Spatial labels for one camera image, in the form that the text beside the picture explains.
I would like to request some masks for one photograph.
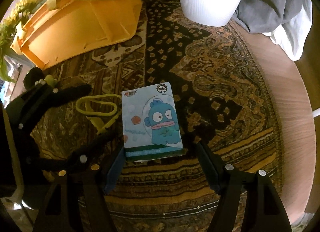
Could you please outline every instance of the cartoon character card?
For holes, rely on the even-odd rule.
[[[123,91],[122,121],[130,160],[181,155],[183,145],[169,82]]]

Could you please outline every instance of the green plant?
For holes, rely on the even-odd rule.
[[[16,27],[21,22],[24,25],[31,16],[33,10],[43,0],[21,0],[11,11],[10,16],[0,23],[0,79],[15,82],[8,76],[8,69],[4,59],[5,51],[10,48],[13,38],[17,32]]]

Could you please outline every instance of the orange dot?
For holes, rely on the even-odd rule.
[[[140,124],[141,123],[141,118],[138,117],[138,116],[134,116],[132,119],[131,119],[131,122],[133,124]]]

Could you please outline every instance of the yellow cable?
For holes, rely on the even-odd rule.
[[[91,123],[97,128],[98,130],[97,134],[101,134],[105,132],[106,129],[112,126],[113,123],[116,121],[116,119],[121,115],[121,110],[118,111],[118,106],[116,105],[116,103],[97,100],[97,99],[106,98],[106,97],[121,98],[121,96],[117,94],[104,94],[104,95],[97,95],[97,96],[82,97],[82,98],[79,98],[76,102],[76,110],[79,113],[87,116],[87,119],[89,119]],[[113,110],[108,113],[93,111],[93,109],[90,106],[91,102],[113,106]],[[85,111],[80,109],[80,106],[82,103],[84,103]],[[104,124],[101,118],[95,117],[95,116],[100,116],[100,117],[113,116],[113,118],[111,118],[109,122]]]

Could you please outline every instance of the orange plastic crate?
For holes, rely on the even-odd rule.
[[[11,46],[43,70],[130,39],[142,6],[141,0],[56,0],[58,8],[50,11],[48,3],[18,30]]]

